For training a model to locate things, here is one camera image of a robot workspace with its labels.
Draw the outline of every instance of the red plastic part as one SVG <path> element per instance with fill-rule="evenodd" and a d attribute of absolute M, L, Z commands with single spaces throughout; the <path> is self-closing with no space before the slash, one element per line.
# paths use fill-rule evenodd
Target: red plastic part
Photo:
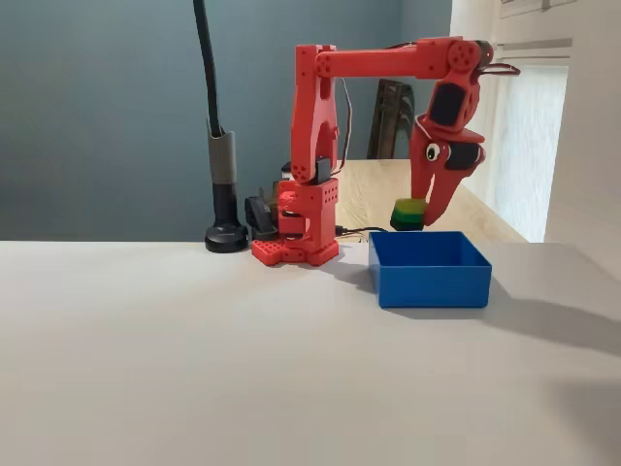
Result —
<path fill-rule="evenodd" d="M 279 262 L 307 262 L 321 265 L 339 254 L 335 241 L 335 205 L 339 200 L 339 182 L 313 184 L 315 164 L 330 160 L 337 166 L 337 109 L 334 92 L 336 77 L 412 76 L 439 80 L 432 104 L 441 85 L 459 86 L 465 98 L 458 117 L 451 125 L 440 125 L 422 116 L 410 143 L 412 171 L 411 193 L 426 198 L 435 176 L 425 224 L 435 222 L 446 210 L 459 182 L 472 174 L 485 156 L 470 170 L 448 171 L 444 162 L 453 142 L 480 144 L 484 139 L 465 129 L 479 99 L 479 66 L 488 66 L 491 47 L 482 49 L 477 42 L 461 37 L 423 39 L 416 44 L 385 50 L 336 50 L 333 46 L 296 48 L 296 90 L 291 124 L 291 173 L 295 181 L 278 185 L 280 240 L 254 242 L 252 253 L 266 265 Z M 426 150 L 434 142 L 441 147 L 440 157 L 427 160 Z"/>

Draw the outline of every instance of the black lamp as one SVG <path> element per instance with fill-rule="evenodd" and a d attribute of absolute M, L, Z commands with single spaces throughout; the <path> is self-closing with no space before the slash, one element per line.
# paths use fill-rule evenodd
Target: black lamp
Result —
<path fill-rule="evenodd" d="M 248 230 L 240 224 L 237 217 L 235 133 L 225 132 L 220 126 L 212 41 L 205 3 L 204 0 L 193 1 L 207 81 L 209 151 L 215 213 L 215 223 L 205 233 L 205 246 L 211 252 L 237 252 L 248 247 Z"/>

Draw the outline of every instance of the black cable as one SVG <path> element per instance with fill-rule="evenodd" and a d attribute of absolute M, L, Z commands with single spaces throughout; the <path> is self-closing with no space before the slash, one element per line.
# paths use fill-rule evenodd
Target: black cable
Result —
<path fill-rule="evenodd" d="M 385 233 L 388 230 L 384 230 L 383 228 L 379 228 L 378 226 L 367 226 L 365 228 L 348 229 L 348 228 L 345 228 L 344 226 L 337 225 L 336 236 L 344 236 L 344 235 L 348 235 L 351 233 L 362 233 L 363 231 L 381 231 Z"/>
<path fill-rule="evenodd" d="M 367 237 L 362 233 L 347 233 L 346 235 L 342 235 L 339 237 L 339 239 L 342 238 L 356 238 L 358 240 L 358 243 L 369 243 Z"/>
<path fill-rule="evenodd" d="M 207 25 L 207 12 L 204 0 L 194 1 L 194 16 L 196 16 L 196 27 L 198 29 L 198 39 L 201 43 L 201 54 L 203 54 L 203 66 L 205 67 L 205 79 L 207 81 L 207 99 L 209 106 L 209 124 L 212 136 L 219 138 L 224 135 L 224 130 L 220 126 L 220 118 L 217 109 L 217 89 L 215 86 L 215 65 L 213 64 L 212 40 L 210 39 L 210 29 Z"/>
<path fill-rule="evenodd" d="M 339 170 L 332 173 L 332 176 L 338 175 L 345 166 L 347 161 L 347 152 L 349 151 L 349 140 L 351 139 L 351 118 L 353 115 L 353 110 L 351 109 L 351 99 L 349 99 L 349 92 L 347 91 L 347 83 L 345 82 L 345 78 L 341 78 L 343 82 L 343 90 L 345 92 L 345 99 L 347 99 L 347 134 L 345 134 L 345 144 L 343 146 L 343 156 L 341 159 L 341 167 Z"/>
<path fill-rule="evenodd" d="M 387 47 L 386 50 L 391 50 L 391 49 L 402 49 L 403 47 L 407 47 L 407 46 L 415 46 L 416 43 L 415 42 L 403 42 L 401 44 L 397 44 L 396 46 L 390 46 Z"/>

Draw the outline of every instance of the window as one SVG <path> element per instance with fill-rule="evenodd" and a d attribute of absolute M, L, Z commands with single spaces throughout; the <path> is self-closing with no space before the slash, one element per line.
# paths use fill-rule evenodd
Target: window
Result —
<path fill-rule="evenodd" d="M 577 0 L 500 0 L 501 18 L 515 17 L 530 12 L 545 11 L 550 8 L 560 7 Z"/>
<path fill-rule="evenodd" d="M 568 66 L 511 62 L 522 70 L 500 80 L 489 203 L 531 242 L 545 235 Z"/>

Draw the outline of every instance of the lamp base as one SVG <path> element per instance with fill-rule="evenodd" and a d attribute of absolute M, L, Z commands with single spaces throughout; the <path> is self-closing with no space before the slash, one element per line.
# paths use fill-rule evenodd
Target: lamp base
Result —
<path fill-rule="evenodd" d="M 248 229 L 243 225 L 214 225 L 205 234 L 205 246 L 211 252 L 240 252 L 248 247 Z"/>

